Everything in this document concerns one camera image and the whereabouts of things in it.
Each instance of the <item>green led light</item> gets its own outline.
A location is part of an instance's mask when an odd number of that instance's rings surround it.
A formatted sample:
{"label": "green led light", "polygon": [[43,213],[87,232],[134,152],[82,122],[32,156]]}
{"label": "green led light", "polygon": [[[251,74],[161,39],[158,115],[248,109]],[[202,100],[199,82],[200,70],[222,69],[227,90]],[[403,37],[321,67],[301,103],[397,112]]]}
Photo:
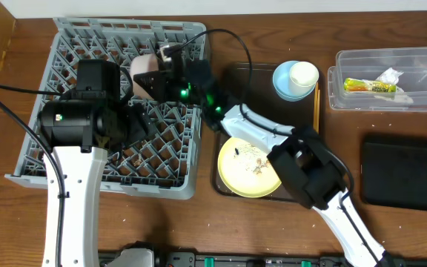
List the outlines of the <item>green led light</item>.
{"label": "green led light", "polygon": [[181,90],[181,97],[185,98],[189,95],[189,92],[187,90]]}
{"label": "green led light", "polygon": [[212,95],[207,95],[207,103],[209,106],[212,106],[214,104],[215,100]]}
{"label": "green led light", "polygon": [[308,261],[305,261],[305,260],[303,260],[302,262],[301,262],[301,267],[311,267],[311,262],[308,262]]}
{"label": "green led light", "polygon": [[215,260],[213,258],[205,258],[204,267],[215,267]]}

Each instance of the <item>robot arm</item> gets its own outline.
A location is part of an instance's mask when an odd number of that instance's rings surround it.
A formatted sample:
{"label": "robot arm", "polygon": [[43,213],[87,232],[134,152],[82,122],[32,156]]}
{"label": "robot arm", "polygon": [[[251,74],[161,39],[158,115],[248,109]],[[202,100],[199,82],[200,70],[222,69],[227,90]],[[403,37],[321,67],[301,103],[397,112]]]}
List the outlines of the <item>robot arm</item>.
{"label": "robot arm", "polygon": [[[202,118],[210,128],[244,139],[268,153],[268,159],[286,190],[300,205],[321,215],[340,241],[350,264],[375,267],[385,260],[384,248],[370,235],[350,198],[343,197],[347,193],[343,166],[317,133],[279,125],[241,104],[244,113],[255,123],[291,135],[275,135],[258,127],[245,119],[233,98],[216,87],[208,62],[192,62],[193,65],[186,68],[178,60],[177,55],[167,67],[161,63],[160,70],[163,70],[135,75],[134,81],[156,100],[199,104]],[[96,265],[99,187],[107,150],[143,139],[153,130],[148,115],[136,106],[119,107],[119,90],[114,90],[119,80],[113,78],[119,69],[112,65],[100,67],[103,64],[80,61],[79,83],[71,92],[73,99],[48,102],[39,114],[42,136],[53,149],[62,173],[67,175],[60,252],[63,266]],[[107,79],[112,81],[111,86],[90,78],[97,74],[105,78],[103,72],[107,69],[111,70],[112,78]],[[56,178],[55,172],[50,164],[46,166],[49,199],[42,265],[54,266],[58,256],[54,245],[59,202],[56,186],[52,186],[55,182],[51,182]],[[153,259],[152,255],[143,255],[146,261]],[[110,266],[129,266],[125,263],[130,262],[131,257],[131,253],[122,255]],[[136,261],[132,263],[131,266],[145,267]]]}
{"label": "robot arm", "polygon": [[[259,122],[269,128],[275,128],[279,132],[291,132],[293,129],[291,126],[279,125],[250,111],[246,105],[243,106],[243,110],[255,122]],[[343,200],[343,207],[345,207],[347,213],[341,208],[340,201],[343,195],[347,193],[347,189],[343,183],[340,168],[333,166],[336,163],[332,161],[333,159],[329,159],[329,162],[332,162],[332,164],[326,163],[323,168],[315,163],[314,168],[316,170],[313,170],[313,174],[308,177],[308,175],[304,175],[305,172],[298,168],[286,168],[285,166],[294,165],[294,167],[297,167],[299,164],[307,168],[309,163],[305,162],[305,160],[314,160],[310,157],[308,158],[306,155],[309,154],[314,157],[314,152],[311,151],[311,147],[307,148],[303,146],[302,150],[294,151],[294,155],[291,157],[291,152],[288,153],[288,149],[293,148],[293,145],[285,146],[284,150],[280,148],[281,144],[288,141],[288,137],[274,135],[271,132],[253,125],[243,118],[238,105],[233,106],[225,114],[225,118],[221,123],[230,136],[244,139],[264,152],[270,153],[268,158],[275,171],[278,173],[283,185],[300,204],[304,205],[306,208],[314,209],[325,220],[339,240],[344,250],[345,258],[352,266],[375,267],[377,262],[382,260],[385,249],[370,235],[370,232],[365,227],[365,224],[352,205],[350,197]],[[272,150],[275,150],[275,148],[278,149],[278,151],[271,154]],[[314,148],[316,149],[315,151],[319,151],[321,149],[320,142],[317,142]],[[334,181],[334,179],[324,177],[323,171],[329,173],[330,177],[336,177],[337,180]],[[291,182],[292,179],[316,179],[316,181],[319,180],[319,182],[313,183],[305,180],[305,182],[296,183]],[[316,203],[311,201],[311,195],[319,201]]]}

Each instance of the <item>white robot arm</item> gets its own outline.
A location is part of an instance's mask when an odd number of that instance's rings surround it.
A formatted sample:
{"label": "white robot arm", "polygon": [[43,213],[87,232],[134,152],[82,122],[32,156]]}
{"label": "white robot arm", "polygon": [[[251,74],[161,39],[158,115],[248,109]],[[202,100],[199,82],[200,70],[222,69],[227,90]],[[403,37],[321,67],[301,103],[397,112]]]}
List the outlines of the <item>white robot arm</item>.
{"label": "white robot arm", "polygon": [[[251,119],[261,122],[262,125],[276,128],[282,132],[293,129],[291,126],[279,125],[255,114],[246,105],[243,110]],[[242,138],[267,153],[288,139],[288,137],[265,131],[244,119],[238,105],[225,114],[221,123],[231,136]],[[90,153],[82,153],[81,148],[76,146],[55,147],[53,156],[66,176],[65,186],[69,195],[66,199],[64,213],[61,264],[63,266],[97,266],[99,189],[103,168],[107,162],[107,150],[93,147]],[[42,266],[53,267],[56,257],[56,222],[59,201],[55,172],[48,162],[46,162],[46,166],[47,230]],[[321,215],[334,232],[343,247],[345,258],[352,266],[375,267],[377,261],[382,260],[385,250],[370,235],[355,211],[350,198],[345,198],[343,201],[343,206],[348,214],[341,208],[340,200],[346,192],[347,189],[338,190],[328,200],[326,209],[315,206],[312,208]],[[114,260],[110,266],[153,267],[154,257],[148,250],[128,250]]]}

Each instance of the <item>white wall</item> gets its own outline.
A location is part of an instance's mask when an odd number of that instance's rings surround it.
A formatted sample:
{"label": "white wall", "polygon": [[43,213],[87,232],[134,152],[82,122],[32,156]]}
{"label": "white wall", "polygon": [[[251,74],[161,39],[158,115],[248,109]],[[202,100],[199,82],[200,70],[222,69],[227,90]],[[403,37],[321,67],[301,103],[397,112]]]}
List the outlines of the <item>white wall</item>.
{"label": "white wall", "polygon": [[0,0],[17,19],[427,10],[427,0]]}

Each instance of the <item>black tray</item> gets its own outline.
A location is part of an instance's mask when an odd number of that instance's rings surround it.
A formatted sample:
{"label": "black tray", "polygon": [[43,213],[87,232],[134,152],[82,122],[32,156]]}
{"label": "black tray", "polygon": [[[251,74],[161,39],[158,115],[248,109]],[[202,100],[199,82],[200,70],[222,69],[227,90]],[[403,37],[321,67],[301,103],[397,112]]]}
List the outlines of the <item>black tray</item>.
{"label": "black tray", "polygon": [[369,135],[361,162],[365,202],[427,211],[427,139]]}
{"label": "black tray", "polygon": [[[316,98],[315,91],[298,102],[288,102],[280,98],[272,82],[273,72],[277,66],[273,64],[253,64],[251,90],[246,101],[248,107],[252,111],[284,125],[293,125],[295,127],[313,125],[314,116],[318,115],[319,110],[317,108],[316,111],[316,107],[314,106]],[[220,84],[223,90],[228,90],[234,95],[240,96],[242,90],[245,89],[244,86],[247,80],[248,64],[235,63],[223,73]],[[211,175],[212,186],[218,193],[224,196],[241,197],[228,189],[225,183],[223,183],[217,168],[220,149],[228,138],[230,137],[223,133],[216,135],[216,151],[213,160],[213,173]],[[283,185],[268,196],[258,199],[295,202]]]}

